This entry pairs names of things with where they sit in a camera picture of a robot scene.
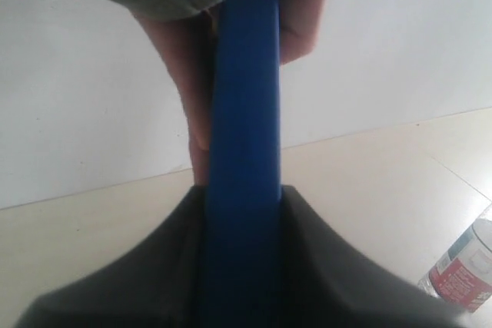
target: water bottle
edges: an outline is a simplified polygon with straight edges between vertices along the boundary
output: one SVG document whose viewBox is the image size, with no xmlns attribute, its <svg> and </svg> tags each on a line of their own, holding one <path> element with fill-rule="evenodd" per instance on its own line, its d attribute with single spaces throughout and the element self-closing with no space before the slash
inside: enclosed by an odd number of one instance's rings
<svg viewBox="0 0 492 328">
<path fill-rule="evenodd" d="M 492 205 L 461 234 L 418 286 L 470 312 L 492 296 Z"/>
</svg>

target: hand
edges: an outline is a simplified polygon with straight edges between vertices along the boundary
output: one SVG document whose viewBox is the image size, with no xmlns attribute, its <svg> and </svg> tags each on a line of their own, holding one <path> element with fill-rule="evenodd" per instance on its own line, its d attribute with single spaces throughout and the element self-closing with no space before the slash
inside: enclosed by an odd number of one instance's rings
<svg viewBox="0 0 492 328">
<path fill-rule="evenodd" d="M 314 49 L 324 0 L 280 0 L 281 63 Z M 135 17 L 151 39 L 175 81 L 188 119 L 189 150 L 196 184 L 208 183 L 211 134 L 211 83 L 217 9 L 176 22 Z"/>
</svg>

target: beige floor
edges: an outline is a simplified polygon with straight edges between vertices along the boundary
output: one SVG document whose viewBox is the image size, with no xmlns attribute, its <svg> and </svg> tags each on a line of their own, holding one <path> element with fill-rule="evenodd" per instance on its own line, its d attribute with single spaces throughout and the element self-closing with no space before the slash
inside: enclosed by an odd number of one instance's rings
<svg viewBox="0 0 492 328">
<path fill-rule="evenodd" d="M 284 151 L 283 178 L 369 257 L 417 280 L 492 199 L 492 109 Z M 0 326 L 134 246 L 188 171 L 0 211 Z M 492 323 L 492 300 L 474 315 Z"/>
</svg>

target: blue handle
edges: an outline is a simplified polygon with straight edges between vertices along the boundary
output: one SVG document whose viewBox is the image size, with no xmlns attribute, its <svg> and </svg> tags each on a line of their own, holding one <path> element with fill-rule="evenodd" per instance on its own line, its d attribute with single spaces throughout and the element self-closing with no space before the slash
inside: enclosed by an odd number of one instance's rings
<svg viewBox="0 0 492 328">
<path fill-rule="evenodd" d="M 201 326 L 271 328 L 279 284 L 278 0 L 220 10 Z"/>
</svg>

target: bottle label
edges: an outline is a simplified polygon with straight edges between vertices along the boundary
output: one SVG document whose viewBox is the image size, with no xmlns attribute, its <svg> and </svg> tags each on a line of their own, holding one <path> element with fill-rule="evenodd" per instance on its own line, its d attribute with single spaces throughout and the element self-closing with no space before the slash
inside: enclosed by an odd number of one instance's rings
<svg viewBox="0 0 492 328">
<path fill-rule="evenodd" d="M 492 252 L 470 226 L 429 272 L 446 301 L 474 312 L 492 295 Z"/>
</svg>

